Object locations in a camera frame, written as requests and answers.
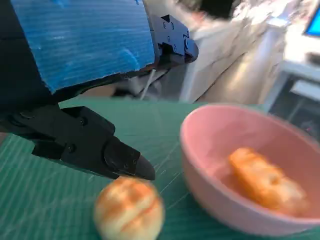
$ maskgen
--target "blue textured cover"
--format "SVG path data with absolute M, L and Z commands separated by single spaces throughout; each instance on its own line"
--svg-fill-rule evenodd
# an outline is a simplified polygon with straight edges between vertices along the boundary
M 52 93 L 155 61 L 142 0 L 11 0 Z

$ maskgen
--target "round bun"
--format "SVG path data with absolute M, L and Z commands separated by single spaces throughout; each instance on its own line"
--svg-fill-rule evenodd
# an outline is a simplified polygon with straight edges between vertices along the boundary
M 132 177 L 119 177 L 105 187 L 93 214 L 104 240 L 155 240 L 164 217 L 157 190 L 149 182 Z

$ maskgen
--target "white wire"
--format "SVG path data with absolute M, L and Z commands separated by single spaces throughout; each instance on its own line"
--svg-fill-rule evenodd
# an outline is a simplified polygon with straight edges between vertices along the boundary
M 143 99 L 145 98 L 145 96 L 146 96 L 146 94 L 147 94 L 147 91 L 148 91 L 148 88 L 149 88 L 150 84 L 152 83 L 152 81 L 153 81 L 153 79 L 154 79 L 154 76 L 155 76 L 156 71 L 157 71 L 157 70 L 152 69 L 151 74 L 150 74 L 150 76 L 149 76 L 149 79 L 148 79 L 148 81 L 146 82 L 146 85 L 145 85 L 145 87 L 144 87 L 144 89 L 143 89 L 143 92 L 142 92 L 142 94 L 141 94 L 140 100 L 143 100 Z

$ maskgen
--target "bread roll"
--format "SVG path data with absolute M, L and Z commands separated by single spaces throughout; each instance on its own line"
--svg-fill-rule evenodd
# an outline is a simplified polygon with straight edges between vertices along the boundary
M 164 223 L 164 206 L 147 181 L 119 177 L 98 196 L 94 222 L 104 240 L 155 240 Z
M 306 210 L 305 191 L 263 155 L 239 148 L 229 156 L 229 162 L 247 196 L 256 203 L 291 216 Z

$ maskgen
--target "bowl rim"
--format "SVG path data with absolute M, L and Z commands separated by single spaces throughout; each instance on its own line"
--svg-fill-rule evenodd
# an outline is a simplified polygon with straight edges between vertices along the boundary
M 180 142 L 181 142 L 181 148 L 186 154 L 186 160 L 189 164 L 192 165 L 192 167 L 195 169 L 195 171 L 198 173 L 198 175 L 203 178 L 209 185 L 211 185 L 213 188 L 219 190 L 221 194 L 223 194 L 225 197 L 227 197 L 229 200 L 242 205 L 243 207 L 252 210 L 256 214 L 262 215 L 266 218 L 270 219 L 276 219 L 279 221 L 291 223 L 291 224 L 299 224 L 299 225 L 320 225 L 320 218 L 312 218 L 312 217 L 294 217 L 289 215 L 284 215 L 281 213 L 276 213 L 268 210 L 267 208 L 260 206 L 259 204 L 250 201 L 249 199 L 246 199 L 245 197 L 235 193 L 234 191 L 230 190 L 227 186 L 225 186 L 223 183 L 221 183 L 218 179 L 215 180 L 214 178 L 210 178 L 206 174 L 203 174 L 201 171 L 199 171 L 198 167 L 196 166 L 195 159 L 198 159 L 197 155 L 194 153 L 194 151 L 191 148 L 186 149 L 186 127 L 188 124 L 189 119 L 197 114 L 200 111 L 203 111 L 204 109 L 220 109 L 220 108 L 230 108 L 230 109 L 236 109 L 236 110 L 242 110 L 242 111 L 249 111 L 251 114 L 259 115 L 263 118 L 272 120 L 275 124 L 280 125 L 283 128 L 286 128 L 288 131 L 290 131 L 293 135 L 297 136 L 298 138 L 302 139 L 307 145 L 309 145 L 312 149 L 314 149 L 316 152 L 320 155 L 320 146 L 313 140 L 310 136 L 307 134 L 304 134 L 302 130 L 299 128 L 285 122 L 284 120 L 280 119 L 277 116 L 266 114 L 263 111 L 258 111 L 254 109 L 253 107 L 247 106 L 247 105 L 241 105 L 241 104 L 229 104 L 229 103 L 218 103 L 218 104 L 206 104 L 201 107 L 196 108 L 191 113 L 189 113 L 185 119 L 183 120 L 180 128 Z

